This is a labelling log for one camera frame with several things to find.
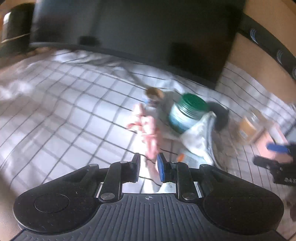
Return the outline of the white grey cloth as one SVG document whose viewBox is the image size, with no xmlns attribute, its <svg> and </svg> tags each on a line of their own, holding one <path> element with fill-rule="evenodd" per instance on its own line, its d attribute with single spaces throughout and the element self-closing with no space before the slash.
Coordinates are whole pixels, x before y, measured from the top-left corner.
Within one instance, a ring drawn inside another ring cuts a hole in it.
<svg viewBox="0 0 296 241">
<path fill-rule="evenodd" d="M 175 132 L 169 125 L 168 116 L 172 105 L 180 97 L 177 92 L 165 92 L 164 99 L 160 102 L 158 111 L 158 125 L 164 139 L 174 140 L 179 144 L 176 150 L 177 154 L 184 153 L 192 158 L 189 167 L 199 167 L 201 164 L 216 166 L 225 170 L 224 161 L 219 160 L 218 133 L 214 128 L 216 115 L 208 111 L 203 117 L 190 129 L 180 134 Z"/>
</svg>

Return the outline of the black plush toy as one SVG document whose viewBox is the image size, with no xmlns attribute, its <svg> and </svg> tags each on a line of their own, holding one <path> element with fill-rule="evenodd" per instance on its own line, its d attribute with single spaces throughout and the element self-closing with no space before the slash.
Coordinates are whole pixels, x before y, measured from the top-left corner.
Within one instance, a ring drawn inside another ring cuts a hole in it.
<svg viewBox="0 0 296 241">
<path fill-rule="evenodd" d="M 216 115 L 216 120 L 214 123 L 214 128 L 217 132 L 223 130 L 229 121 L 229 109 L 226 109 L 221 104 L 217 102 L 208 101 L 207 102 L 209 110 L 214 112 Z"/>
</svg>

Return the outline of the white printed packet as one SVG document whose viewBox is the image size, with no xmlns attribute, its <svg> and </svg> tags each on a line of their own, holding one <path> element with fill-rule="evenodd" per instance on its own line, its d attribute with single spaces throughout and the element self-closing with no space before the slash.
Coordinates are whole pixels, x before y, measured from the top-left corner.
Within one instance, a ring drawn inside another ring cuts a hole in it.
<svg viewBox="0 0 296 241">
<path fill-rule="evenodd" d="M 185 163 L 187 164 L 188 166 L 190 166 L 190 163 L 191 163 L 191 160 L 192 158 L 184 153 L 180 153 L 178 156 L 177 156 L 177 162 L 180 162 L 180 163 Z"/>
</svg>

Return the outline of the pink storage box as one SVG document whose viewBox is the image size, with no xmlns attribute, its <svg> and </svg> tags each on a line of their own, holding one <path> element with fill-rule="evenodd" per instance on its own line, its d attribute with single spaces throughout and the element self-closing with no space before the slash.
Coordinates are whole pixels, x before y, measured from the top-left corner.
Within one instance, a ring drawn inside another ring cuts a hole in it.
<svg viewBox="0 0 296 241">
<path fill-rule="evenodd" d="M 288 141 L 280 130 L 280 126 L 274 123 L 268 130 L 265 130 L 262 135 L 255 142 L 258 149 L 259 156 L 267 159 L 275 160 L 280 163 L 288 163 L 292 161 L 291 156 L 288 154 L 281 154 L 267 149 L 269 143 L 277 145 L 288 145 Z"/>
</svg>

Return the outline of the clear jar tan lid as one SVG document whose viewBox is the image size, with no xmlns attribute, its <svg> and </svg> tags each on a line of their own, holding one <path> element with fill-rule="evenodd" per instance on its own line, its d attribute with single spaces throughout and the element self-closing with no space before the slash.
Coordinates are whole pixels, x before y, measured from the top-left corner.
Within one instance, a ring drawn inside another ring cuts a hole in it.
<svg viewBox="0 0 296 241">
<path fill-rule="evenodd" d="M 268 119 L 257 109 L 251 108 L 238 124 L 237 136 L 243 144 L 251 144 L 263 133 Z"/>
</svg>

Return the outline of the green lid jar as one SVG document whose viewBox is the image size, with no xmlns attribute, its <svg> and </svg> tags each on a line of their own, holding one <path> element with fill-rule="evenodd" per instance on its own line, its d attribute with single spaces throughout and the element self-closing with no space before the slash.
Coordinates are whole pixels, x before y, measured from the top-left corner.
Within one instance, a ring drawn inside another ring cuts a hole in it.
<svg viewBox="0 0 296 241">
<path fill-rule="evenodd" d="M 209 111 L 207 102 L 200 97 L 186 93 L 175 102 L 168 116 L 170 127 L 177 133 L 184 133 L 194 126 Z"/>
</svg>

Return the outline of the small doll figure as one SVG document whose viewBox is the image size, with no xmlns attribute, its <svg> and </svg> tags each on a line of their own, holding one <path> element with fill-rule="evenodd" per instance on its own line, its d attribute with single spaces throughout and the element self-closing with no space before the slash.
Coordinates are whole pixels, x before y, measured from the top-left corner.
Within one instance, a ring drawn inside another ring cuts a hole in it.
<svg viewBox="0 0 296 241">
<path fill-rule="evenodd" d="M 157 107 L 164 99 L 164 92 L 158 88 L 150 87 L 144 92 L 144 102 L 150 107 Z"/>
</svg>

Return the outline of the white checkered cloth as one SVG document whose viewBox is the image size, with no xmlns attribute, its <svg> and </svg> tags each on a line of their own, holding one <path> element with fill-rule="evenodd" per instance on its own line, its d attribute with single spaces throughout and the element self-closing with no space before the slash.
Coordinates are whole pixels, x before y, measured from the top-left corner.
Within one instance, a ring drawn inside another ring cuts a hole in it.
<svg viewBox="0 0 296 241">
<path fill-rule="evenodd" d="M 166 101 L 148 108 L 162 131 L 161 151 L 175 161 L 184 149 L 168 126 L 170 106 L 184 93 L 217 102 L 229 111 L 229 125 L 215 134 L 216 159 L 228 173 L 271 190 L 285 204 L 278 231 L 295 237 L 290 212 L 295 188 L 273 183 L 255 166 L 256 145 L 242 145 L 234 127 L 256 108 L 288 130 L 295 112 L 237 66 L 227 63 L 215 90 L 159 69 L 86 51 L 57 51 L 25 59 L 1 72 L 1 180 L 6 194 L 23 192 L 88 164 L 107 168 L 144 154 L 141 137 L 126 127 L 145 90 L 158 87 Z"/>
</svg>

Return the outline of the black power strip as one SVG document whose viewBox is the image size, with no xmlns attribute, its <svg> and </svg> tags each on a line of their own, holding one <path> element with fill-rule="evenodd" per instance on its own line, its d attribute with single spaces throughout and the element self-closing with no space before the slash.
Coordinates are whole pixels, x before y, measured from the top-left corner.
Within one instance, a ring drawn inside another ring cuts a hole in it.
<svg viewBox="0 0 296 241">
<path fill-rule="evenodd" d="M 238 32 L 269 54 L 295 81 L 295 56 L 271 32 L 245 13 Z"/>
</svg>

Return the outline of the black flat screen television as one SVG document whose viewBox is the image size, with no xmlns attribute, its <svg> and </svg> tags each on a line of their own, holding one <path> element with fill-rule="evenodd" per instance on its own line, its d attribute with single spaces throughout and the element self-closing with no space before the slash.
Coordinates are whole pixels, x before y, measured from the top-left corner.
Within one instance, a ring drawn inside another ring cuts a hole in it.
<svg viewBox="0 0 296 241">
<path fill-rule="evenodd" d="M 30 44 L 137 61 L 215 88 L 245 1 L 37 1 Z"/>
</svg>

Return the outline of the black cylindrical speaker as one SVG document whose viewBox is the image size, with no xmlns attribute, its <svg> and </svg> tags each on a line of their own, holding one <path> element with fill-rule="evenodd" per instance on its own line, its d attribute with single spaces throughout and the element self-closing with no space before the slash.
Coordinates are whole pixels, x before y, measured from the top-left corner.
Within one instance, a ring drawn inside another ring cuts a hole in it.
<svg viewBox="0 0 296 241">
<path fill-rule="evenodd" d="M 34 3 L 19 4 L 4 16 L 1 58 L 28 51 L 34 8 Z"/>
</svg>

